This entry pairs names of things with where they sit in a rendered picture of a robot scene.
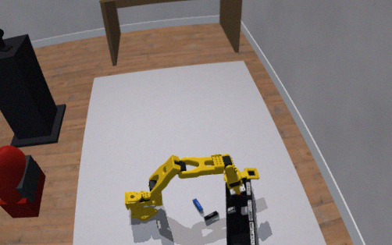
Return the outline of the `blue battery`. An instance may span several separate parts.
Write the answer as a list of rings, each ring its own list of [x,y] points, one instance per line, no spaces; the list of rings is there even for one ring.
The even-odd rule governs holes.
[[[198,208],[199,211],[203,211],[202,206],[199,204],[198,200],[196,198],[193,199],[194,204]]]

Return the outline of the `white domino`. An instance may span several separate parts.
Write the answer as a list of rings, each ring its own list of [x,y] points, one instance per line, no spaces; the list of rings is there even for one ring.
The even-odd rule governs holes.
[[[243,184],[242,186],[240,186],[240,192],[244,192],[244,191],[246,191],[246,190],[245,190],[244,184]],[[234,191],[234,189],[230,190],[230,193],[231,193],[231,195],[236,194],[235,191]]]

